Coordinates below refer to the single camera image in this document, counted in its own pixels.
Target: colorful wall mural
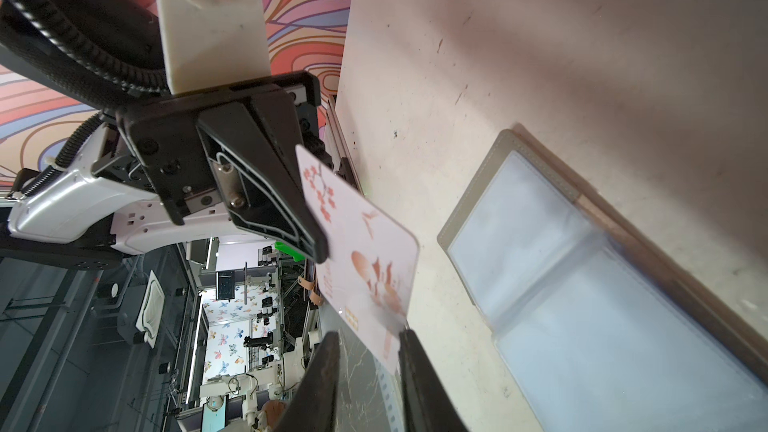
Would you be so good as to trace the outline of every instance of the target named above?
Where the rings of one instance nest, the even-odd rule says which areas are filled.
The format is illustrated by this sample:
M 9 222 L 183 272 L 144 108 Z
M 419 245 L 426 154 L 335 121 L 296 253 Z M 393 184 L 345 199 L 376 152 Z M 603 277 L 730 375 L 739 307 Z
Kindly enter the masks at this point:
M 136 0 L 157 13 L 155 0 Z M 328 97 L 339 85 L 351 0 L 263 0 L 272 73 L 306 70 L 320 79 L 321 137 Z M 0 189 L 23 167 L 42 169 L 94 111 L 0 68 Z

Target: green object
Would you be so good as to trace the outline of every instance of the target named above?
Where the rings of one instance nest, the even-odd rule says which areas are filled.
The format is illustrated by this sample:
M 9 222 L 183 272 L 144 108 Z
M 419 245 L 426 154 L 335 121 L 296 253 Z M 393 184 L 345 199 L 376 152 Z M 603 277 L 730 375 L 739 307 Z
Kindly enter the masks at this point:
M 283 244 L 282 242 L 275 242 L 275 248 L 284 254 L 290 255 L 296 262 L 301 262 L 302 260 L 306 259 L 306 257 L 304 257 L 300 252 L 296 252 L 291 247 Z

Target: table surface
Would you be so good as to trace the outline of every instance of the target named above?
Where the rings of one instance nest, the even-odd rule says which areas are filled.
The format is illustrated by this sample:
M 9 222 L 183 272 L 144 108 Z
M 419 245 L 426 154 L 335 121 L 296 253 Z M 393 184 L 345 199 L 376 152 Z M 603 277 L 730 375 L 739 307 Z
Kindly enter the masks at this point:
M 765 5 L 352 0 L 337 115 L 421 244 L 408 321 L 471 430 L 540 430 L 436 241 L 517 122 L 768 335 Z

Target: card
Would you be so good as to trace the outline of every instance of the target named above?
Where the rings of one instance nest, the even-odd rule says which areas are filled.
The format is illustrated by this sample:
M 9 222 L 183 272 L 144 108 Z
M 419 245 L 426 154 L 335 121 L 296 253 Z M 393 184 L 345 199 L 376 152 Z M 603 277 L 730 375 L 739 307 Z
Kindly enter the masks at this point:
M 418 243 L 302 146 L 296 146 L 306 204 L 328 238 L 315 278 L 325 300 L 391 372 L 398 367 Z

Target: grey marble surface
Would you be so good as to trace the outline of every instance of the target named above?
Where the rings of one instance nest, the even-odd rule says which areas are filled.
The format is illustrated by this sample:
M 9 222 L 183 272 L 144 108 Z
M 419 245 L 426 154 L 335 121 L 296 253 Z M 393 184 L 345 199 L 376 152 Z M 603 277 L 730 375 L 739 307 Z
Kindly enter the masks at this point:
M 402 399 L 397 380 L 328 304 L 320 308 L 320 330 L 338 331 L 340 374 L 336 432 L 402 432 Z

